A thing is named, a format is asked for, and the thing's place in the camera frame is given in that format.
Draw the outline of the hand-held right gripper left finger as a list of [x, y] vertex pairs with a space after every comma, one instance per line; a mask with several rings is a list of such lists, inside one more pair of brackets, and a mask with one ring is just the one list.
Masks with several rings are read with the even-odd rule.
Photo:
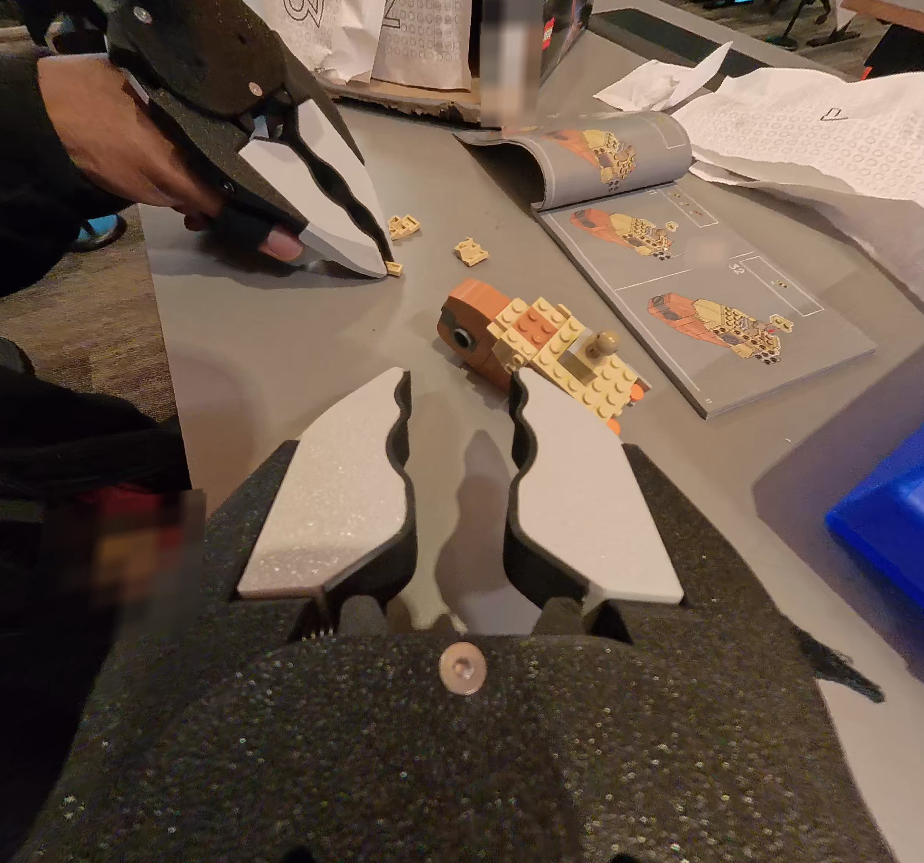
[[243, 599], [392, 600], [418, 541], [410, 456], [410, 372], [392, 368], [301, 435], [248, 564]]

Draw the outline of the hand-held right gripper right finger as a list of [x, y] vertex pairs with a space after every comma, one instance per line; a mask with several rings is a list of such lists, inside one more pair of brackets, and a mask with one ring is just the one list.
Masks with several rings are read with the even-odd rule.
[[677, 605], [684, 592], [620, 438], [532, 370], [511, 378], [502, 562], [538, 607], [568, 597]]

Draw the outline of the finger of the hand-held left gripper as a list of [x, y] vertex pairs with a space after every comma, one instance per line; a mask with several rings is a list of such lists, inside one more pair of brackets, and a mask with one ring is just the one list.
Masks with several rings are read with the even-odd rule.
[[321, 111], [315, 101], [302, 103], [297, 107], [295, 117], [293, 119], [288, 119], [284, 125], [284, 143], [294, 146], [295, 153], [305, 160], [308, 168], [321, 183], [323, 188], [327, 190], [329, 194], [333, 195], [337, 203], [346, 208], [349, 217], [359, 224], [359, 228], [362, 232], [372, 235], [374, 240], [378, 243], [384, 260], [391, 260], [390, 239], [387, 235], [385, 219], [382, 222], [382, 227], [384, 228], [383, 233], [375, 233], [372, 215], [366, 209], [361, 209], [359, 203], [347, 195], [348, 190], [346, 182], [336, 178], [334, 169], [323, 163], [320, 158], [308, 155], [309, 136], [320, 135], [340, 136], [340, 138], [346, 142], [341, 133], [334, 127], [334, 124]]
[[[347, 209], [323, 188], [293, 145], [255, 139], [239, 154], [305, 217], [307, 223], [299, 235], [304, 244], [369, 278], [387, 277], [378, 243], [371, 234], [362, 232]], [[383, 233], [385, 217], [372, 180], [348, 144], [339, 135], [311, 135], [308, 155], [334, 169], [335, 177], [346, 182], [347, 195], [372, 215], [374, 232]]]

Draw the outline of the tan and brown brick model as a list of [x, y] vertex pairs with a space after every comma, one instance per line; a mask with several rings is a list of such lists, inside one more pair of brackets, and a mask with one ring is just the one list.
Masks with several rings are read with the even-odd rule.
[[562, 304], [531, 303], [468, 278], [442, 305], [437, 333], [472, 372], [502, 390], [535, 371], [614, 433], [651, 389], [618, 355], [618, 334], [587, 327]]

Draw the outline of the grey instruction booklet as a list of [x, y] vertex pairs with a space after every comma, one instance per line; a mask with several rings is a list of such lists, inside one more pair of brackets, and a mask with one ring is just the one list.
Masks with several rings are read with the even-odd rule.
[[875, 351], [680, 186], [694, 156], [675, 118], [618, 113], [456, 138], [533, 159], [537, 221], [701, 418]]

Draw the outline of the blue storage bin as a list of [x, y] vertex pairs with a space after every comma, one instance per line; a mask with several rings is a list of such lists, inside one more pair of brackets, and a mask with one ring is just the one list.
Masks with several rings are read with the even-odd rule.
[[825, 516], [862, 564], [923, 606], [923, 428], [886, 456]]

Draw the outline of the person's left forearm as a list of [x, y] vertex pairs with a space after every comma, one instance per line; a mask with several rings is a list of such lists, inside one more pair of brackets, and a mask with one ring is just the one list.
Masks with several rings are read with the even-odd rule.
[[40, 94], [34, 44], [1, 55], [1, 296], [42, 279], [82, 224], [128, 207], [72, 162]]

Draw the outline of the grey desk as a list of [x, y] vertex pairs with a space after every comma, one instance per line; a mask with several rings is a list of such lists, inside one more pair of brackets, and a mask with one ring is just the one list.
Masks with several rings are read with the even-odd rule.
[[[441, 123], [343, 105], [387, 216], [410, 213], [398, 280], [314, 268], [275, 276], [225, 263], [167, 210], [142, 209], [146, 248], [192, 482], [211, 510], [285, 439], [392, 367], [412, 374], [409, 474], [419, 563], [400, 629], [523, 634], [536, 608], [502, 570], [513, 423], [437, 341], [468, 274], [560, 301], [592, 326], [607, 305], [529, 214], [500, 149], [470, 153]], [[922, 861], [922, 619], [831, 538], [828, 508], [922, 419], [922, 313], [854, 243], [802, 207], [684, 183], [721, 221], [877, 344], [863, 360], [704, 421], [644, 349], [623, 357], [653, 389], [623, 420], [638, 444], [744, 557], [781, 611], [883, 687], [884, 704], [822, 683], [853, 775], [900, 861]], [[467, 268], [453, 247], [490, 253]]]

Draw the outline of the person's left hand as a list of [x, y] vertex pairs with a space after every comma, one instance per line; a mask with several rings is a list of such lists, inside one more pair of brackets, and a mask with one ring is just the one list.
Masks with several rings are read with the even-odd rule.
[[58, 138], [97, 187], [129, 203], [172, 209], [192, 231], [222, 213], [224, 197], [193, 172], [106, 57], [45, 57], [38, 80]]

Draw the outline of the brown cardboard piece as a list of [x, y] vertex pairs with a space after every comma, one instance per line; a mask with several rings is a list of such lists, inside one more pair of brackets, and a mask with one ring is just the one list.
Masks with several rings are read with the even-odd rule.
[[428, 116], [479, 127], [479, 77], [472, 79], [468, 90], [436, 90], [378, 79], [340, 82], [320, 74], [316, 79], [332, 99], [376, 104], [405, 116]]

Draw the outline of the small blue object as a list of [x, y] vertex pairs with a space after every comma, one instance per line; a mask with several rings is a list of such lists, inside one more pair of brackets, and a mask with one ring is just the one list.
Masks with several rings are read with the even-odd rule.
[[118, 213], [96, 217], [81, 223], [73, 252], [93, 252], [118, 241], [126, 231], [126, 221]]

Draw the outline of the person's dark clothing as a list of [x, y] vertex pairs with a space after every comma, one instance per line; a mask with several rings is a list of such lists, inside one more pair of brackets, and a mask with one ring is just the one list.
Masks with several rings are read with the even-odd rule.
[[204, 494], [179, 427], [40, 379], [2, 339], [1, 849], [36, 819], [113, 645], [180, 624]]

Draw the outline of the torn white paper bag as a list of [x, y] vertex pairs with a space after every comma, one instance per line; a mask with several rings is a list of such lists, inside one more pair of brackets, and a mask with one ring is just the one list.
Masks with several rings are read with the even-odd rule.
[[650, 60], [597, 92], [595, 99], [618, 110], [661, 112], [701, 90], [722, 68], [733, 43], [727, 41], [692, 67]]

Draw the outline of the white circle-print paper bag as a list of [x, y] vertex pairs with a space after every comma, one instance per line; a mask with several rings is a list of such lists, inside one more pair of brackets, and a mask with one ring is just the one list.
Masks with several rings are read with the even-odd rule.
[[762, 68], [674, 118], [725, 182], [807, 203], [922, 298], [922, 73]]

